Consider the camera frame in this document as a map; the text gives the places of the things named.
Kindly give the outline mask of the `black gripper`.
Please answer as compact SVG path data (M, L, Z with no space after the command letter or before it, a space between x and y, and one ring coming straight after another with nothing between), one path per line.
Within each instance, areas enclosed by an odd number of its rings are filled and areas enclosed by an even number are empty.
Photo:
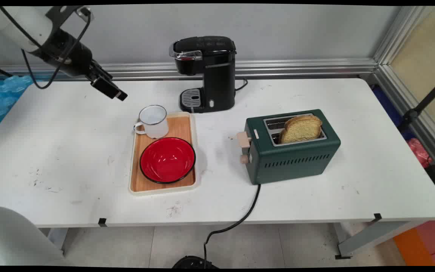
M103 75L100 65L93 60L92 52L71 34L59 29L51 33L38 50L40 57L68 76L85 76L91 80L90 85L110 99L125 100L128 95L113 82L111 75Z

